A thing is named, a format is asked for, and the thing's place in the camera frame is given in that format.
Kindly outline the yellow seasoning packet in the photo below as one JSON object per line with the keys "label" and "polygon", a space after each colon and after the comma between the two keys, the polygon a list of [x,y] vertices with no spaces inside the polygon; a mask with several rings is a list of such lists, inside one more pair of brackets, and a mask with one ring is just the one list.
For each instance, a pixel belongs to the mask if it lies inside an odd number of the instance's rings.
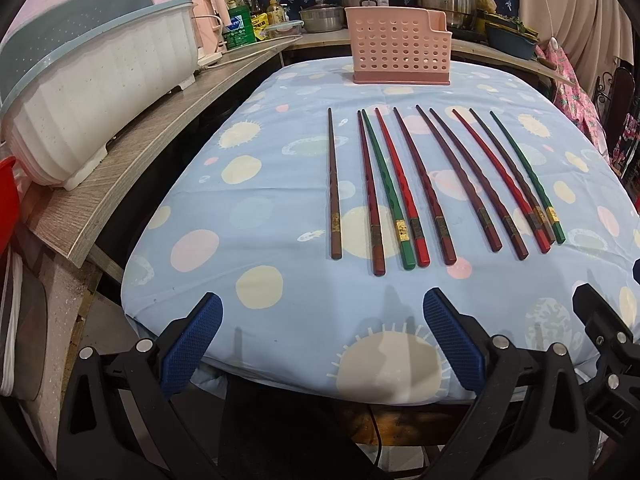
{"label": "yellow seasoning packet", "polygon": [[268,14],[265,12],[253,13],[250,16],[250,21],[252,22],[255,39],[257,41],[266,40],[268,38],[268,32],[266,32],[266,29],[270,25]]}

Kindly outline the pink electric kettle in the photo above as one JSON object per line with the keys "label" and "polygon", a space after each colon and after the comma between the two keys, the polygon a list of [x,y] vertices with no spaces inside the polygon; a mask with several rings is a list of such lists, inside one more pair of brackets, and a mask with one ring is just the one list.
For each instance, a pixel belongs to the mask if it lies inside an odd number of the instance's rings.
{"label": "pink electric kettle", "polygon": [[231,24],[226,0],[192,0],[191,18],[198,45],[198,66],[214,64],[227,51],[222,34]]}

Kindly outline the wooden side shelf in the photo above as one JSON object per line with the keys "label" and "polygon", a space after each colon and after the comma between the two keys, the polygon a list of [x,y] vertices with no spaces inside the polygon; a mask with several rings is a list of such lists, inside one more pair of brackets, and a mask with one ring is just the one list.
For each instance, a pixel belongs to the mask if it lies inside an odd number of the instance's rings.
{"label": "wooden side shelf", "polygon": [[268,40],[198,73],[188,88],[169,93],[134,118],[77,188],[32,185],[23,202],[26,228],[68,262],[82,266],[108,219],[167,145],[216,99],[298,40]]}

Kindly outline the blue polka dot tablecloth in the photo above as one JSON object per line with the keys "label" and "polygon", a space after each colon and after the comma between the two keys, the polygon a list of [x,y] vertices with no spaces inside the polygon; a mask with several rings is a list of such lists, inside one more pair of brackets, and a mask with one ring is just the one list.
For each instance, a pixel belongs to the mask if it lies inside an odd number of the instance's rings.
{"label": "blue polka dot tablecloth", "polygon": [[[464,189],[420,105],[454,151],[494,224],[493,252]],[[402,266],[395,226],[367,131],[386,271],[372,269],[370,222],[357,112],[369,116],[392,176],[375,109],[404,168],[431,263]],[[457,262],[446,266],[432,214],[394,107],[409,129],[447,222]],[[342,258],[331,258],[328,109],[332,110]],[[454,142],[447,123],[482,168],[528,249],[520,260],[494,207]],[[518,166],[490,116],[518,142],[564,230],[543,254],[494,165],[452,114],[456,108],[514,175],[470,113],[475,110]],[[588,283],[631,330],[639,327],[639,218],[610,167],[582,133],[526,82],[489,67],[454,62],[450,84],[356,84],[349,58],[285,67],[263,82],[194,157],[160,204],[126,265],[122,303],[141,333],[158,334],[206,292],[224,319],[194,374],[223,396],[240,376],[332,398],[416,405],[465,400],[424,322],[422,300],[440,288],[456,308],[521,348],[554,342],[590,378],[597,349],[572,307]]]}

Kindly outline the blue-grey dish rack lid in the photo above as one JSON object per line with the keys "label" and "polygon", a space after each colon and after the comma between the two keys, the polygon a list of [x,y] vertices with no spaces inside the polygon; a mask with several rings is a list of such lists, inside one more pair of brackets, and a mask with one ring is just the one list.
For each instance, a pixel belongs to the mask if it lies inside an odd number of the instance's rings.
{"label": "blue-grey dish rack lid", "polygon": [[152,0],[66,0],[17,29],[1,47],[1,99],[38,62],[66,42]]}

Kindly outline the pink floral apron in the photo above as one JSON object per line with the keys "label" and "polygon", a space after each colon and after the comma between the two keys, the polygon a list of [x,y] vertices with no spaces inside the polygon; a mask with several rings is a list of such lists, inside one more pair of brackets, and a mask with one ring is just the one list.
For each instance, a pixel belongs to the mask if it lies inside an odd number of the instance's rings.
{"label": "pink floral apron", "polygon": [[544,61],[554,64],[558,73],[568,80],[568,84],[556,85],[553,104],[582,132],[603,159],[610,162],[605,132],[596,108],[580,85],[565,51],[550,39],[543,48],[537,46],[535,52]]}

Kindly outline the beige curtain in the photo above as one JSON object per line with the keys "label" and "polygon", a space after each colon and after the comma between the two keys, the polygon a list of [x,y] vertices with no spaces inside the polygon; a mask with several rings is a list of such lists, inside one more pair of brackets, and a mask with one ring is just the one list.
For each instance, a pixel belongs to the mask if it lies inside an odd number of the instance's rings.
{"label": "beige curtain", "polygon": [[589,94],[617,60],[634,62],[631,21],[617,0],[520,0],[520,18],[544,44],[556,40]]}

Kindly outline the dark maroon wavy chopstick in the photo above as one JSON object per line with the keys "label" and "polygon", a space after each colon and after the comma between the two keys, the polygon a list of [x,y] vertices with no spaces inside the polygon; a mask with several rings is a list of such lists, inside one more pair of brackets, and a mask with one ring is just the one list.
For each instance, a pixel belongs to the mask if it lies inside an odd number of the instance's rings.
{"label": "dark maroon wavy chopstick", "polygon": [[514,252],[520,260],[525,260],[528,257],[528,249],[524,243],[524,240],[522,239],[520,232],[518,232],[518,228],[515,226],[515,223],[513,222],[509,211],[506,209],[506,206],[504,206],[502,200],[500,200],[498,193],[485,176],[482,168],[480,168],[480,165],[475,161],[469,150],[460,141],[457,135],[447,125],[447,123],[439,116],[439,114],[437,114],[432,108],[430,108],[430,113],[442,127],[442,130],[447,133],[449,139],[454,142],[454,145],[473,171],[474,176],[477,178],[478,182],[480,182],[480,186],[485,191],[491,202],[491,205],[494,207],[496,213],[498,214],[504,226],[504,229],[506,230],[506,234],[508,234],[510,237]]}

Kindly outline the dark red chopstick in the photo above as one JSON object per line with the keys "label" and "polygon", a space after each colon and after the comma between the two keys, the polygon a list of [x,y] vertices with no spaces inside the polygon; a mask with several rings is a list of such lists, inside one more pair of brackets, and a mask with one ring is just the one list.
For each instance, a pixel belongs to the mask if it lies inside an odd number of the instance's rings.
{"label": "dark red chopstick", "polygon": [[399,110],[394,107],[394,115],[398,121],[399,128],[405,137],[408,149],[410,151],[414,166],[416,166],[416,172],[422,183],[428,208],[430,208],[434,227],[439,241],[440,250],[442,251],[442,258],[446,266],[452,266],[457,262],[457,254],[454,250],[454,243],[452,242],[451,235],[447,226],[447,222],[437,198],[436,192],[433,188],[431,178],[428,176],[424,162],[416,148],[416,144],[412,140],[409,129],[401,117]]}
{"label": "dark red chopstick", "polygon": [[367,204],[370,222],[370,242],[372,255],[372,269],[375,276],[383,276],[386,271],[384,248],[382,242],[382,230],[380,215],[378,214],[378,200],[376,199],[375,185],[369,156],[366,128],[364,128],[363,114],[357,112],[364,180],[366,181]]}

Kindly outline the brown chopstick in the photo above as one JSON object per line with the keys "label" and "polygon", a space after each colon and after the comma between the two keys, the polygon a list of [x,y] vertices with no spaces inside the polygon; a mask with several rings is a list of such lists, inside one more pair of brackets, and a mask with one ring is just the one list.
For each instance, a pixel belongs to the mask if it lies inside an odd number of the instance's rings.
{"label": "brown chopstick", "polygon": [[330,228],[331,258],[342,258],[342,230],[340,214],[340,198],[338,197],[337,166],[335,156],[335,138],[332,110],[328,109],[328,141],[329,141],[329,192],[330,192]]}
{"label": "brown chopstick", "polygon": [[477,114],[477,112],[472,108],[470,108],[470,113],[473,115],[473,117],[477,120],[477,122],[483,128],[485,133],[488,135],[488,138],[495,145],[496,149],[502,156],[503,160],[508,165],[509,169],[514,175],[515,181],[518,182],[518,186],[520,187],[521,192],[523,193],[526,199],[526,202],[529,204],[529,207],[532,208],[533,215],[534,215],[534,225],[538,226],[538,228],[541,228],[544,231],[544,235],[547,237],[549,244],[552,245],[555,242],[555,236],[552,232],[551,226],[547,220],[544,220],[542,218],[542,214],[544,213],[544,211],[542,210],[540,203],[536,199],[536,196],[530,189],[527,181],[523,177],[521,171],[518,169],[518,166],[516,166],[516,163],[512,159],[511,155],[506,151],[506,149],[503,147],[500,141],[496,138],[496,136],[490,130],[488,125],[486,125],[486,122],[484,122],[484,120],[480,118],[480,115]]}

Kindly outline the green chopstick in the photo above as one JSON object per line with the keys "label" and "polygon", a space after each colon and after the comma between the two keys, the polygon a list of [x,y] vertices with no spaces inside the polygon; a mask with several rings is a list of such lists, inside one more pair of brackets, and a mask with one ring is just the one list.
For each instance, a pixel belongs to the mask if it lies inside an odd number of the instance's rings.
{"label": "green chopstick", "polygon": [[411,247],[404,213],[402,212],[398,196],[395,191],[390,170],[388,170],[380,144],[378,144],[378,139],[376,138],[369,116],[365,110],[362,112],[362,117],[373,148],[376,163],[378,164],[378,171],[380,172],[383,182],[388,208],[390,208],[390,215],[394,222],[402,266],[405,270],[411,271],[416,267],[416,257],[414,256],[413,249]]}
{"label": "green chopstick", "polygon": [[511,144],[515,154],[518,155],[518,159],[520,160],[525,171],[527,172],[527,175],[529,176],[529,180],[532,181],[534,189],[536,190],[536,193],[539,197],[542,209],[544,210],[544,220],[547,221],[548,225],[552,229],[554,240],[558,244],[564,244],[566,241],[566,236],[562,228],[562,224],[560,222],[558,215],[555,212],[555,209],[551,203],[551,200],[546,190],[542,186],[536,172],[533,170],[533,166],[530,164],[528,158],[521,150],[520,146],[518,145],[518,142],[514,140],[514,137],[506,128],[506,126],[503,125],[499,117],[494,112],[490,112],[490,116],[496,122],[497,126],[500,128],[500,130],[506,137],[506,140],[508,140],[509,143]]}

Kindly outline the oil bottle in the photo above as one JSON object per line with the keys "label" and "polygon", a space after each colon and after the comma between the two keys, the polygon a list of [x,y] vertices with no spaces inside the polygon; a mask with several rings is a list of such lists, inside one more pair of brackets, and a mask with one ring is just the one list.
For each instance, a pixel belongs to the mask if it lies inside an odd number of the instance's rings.
{"label": "oil bottle", "polygon": [[279,0],[269,0],[266,12],[270,25],[279,25],[286,21],[285,13]]}

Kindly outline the yellow colander with greens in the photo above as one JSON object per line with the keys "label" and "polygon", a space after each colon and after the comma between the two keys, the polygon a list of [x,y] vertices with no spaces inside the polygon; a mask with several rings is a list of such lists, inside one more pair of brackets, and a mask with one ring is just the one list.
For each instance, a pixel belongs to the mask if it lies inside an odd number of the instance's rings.
{"label": "yellow colander with greens", "polygon": [[476,31],[487,36],[486,26],[488,24],[501,28],[510,28],[515,30],[518,34],[528,37],[529,39],[538,40],[538,32],[531,28],[526,27],[519,18],[509,18],[497,13],[491,13],[484,10],[476,11],[475,27]]}

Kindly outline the small steel pot with lid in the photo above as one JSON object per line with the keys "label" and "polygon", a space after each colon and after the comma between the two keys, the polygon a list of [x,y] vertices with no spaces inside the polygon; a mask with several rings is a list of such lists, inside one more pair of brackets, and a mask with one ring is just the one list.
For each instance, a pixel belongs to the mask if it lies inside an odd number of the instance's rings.
{"label": "small steel pot with lid", "polygon": [[316,0],[313,6],[300,10],[299,16],[308,34],[337,32],[345,26],[344,8],[324,0]]}

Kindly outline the red plastic object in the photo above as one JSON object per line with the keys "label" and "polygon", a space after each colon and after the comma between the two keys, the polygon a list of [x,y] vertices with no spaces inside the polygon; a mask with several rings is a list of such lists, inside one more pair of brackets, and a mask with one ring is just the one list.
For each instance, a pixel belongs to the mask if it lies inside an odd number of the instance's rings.
{"label": "red plastic object", "polygon": [[13,173],[15,163],[14,156],[0,162],[0,254],[6,250],[14,226],[20,218],[20,196]]}

